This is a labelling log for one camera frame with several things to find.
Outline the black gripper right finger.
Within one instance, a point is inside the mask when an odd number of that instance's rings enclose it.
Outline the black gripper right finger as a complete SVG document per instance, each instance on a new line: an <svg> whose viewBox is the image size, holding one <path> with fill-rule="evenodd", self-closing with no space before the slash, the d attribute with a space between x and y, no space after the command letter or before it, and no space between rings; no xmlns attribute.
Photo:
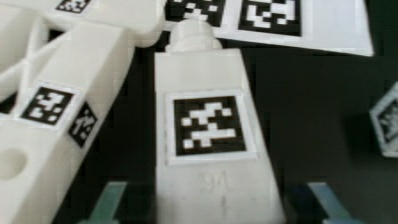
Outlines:
<svg viewBox="0 0 398 224"><path fill-rule="evenodd" d="M327 215L322 219L322 224L366 224L352 216L329 184L326 182L311 182L308 186Z"/></svg>

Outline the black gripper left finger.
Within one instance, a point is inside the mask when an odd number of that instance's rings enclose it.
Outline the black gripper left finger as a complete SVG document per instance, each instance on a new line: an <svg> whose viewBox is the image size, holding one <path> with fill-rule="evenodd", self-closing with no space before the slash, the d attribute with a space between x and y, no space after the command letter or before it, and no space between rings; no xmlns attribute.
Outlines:
<svg viewBox="0 0 398 224"><path fill-rule="evenodd" d="M114 218L114 216L119 208L127 185L127 182L107 183L91 216L77 224L121 224L121 221Z"/></svg>

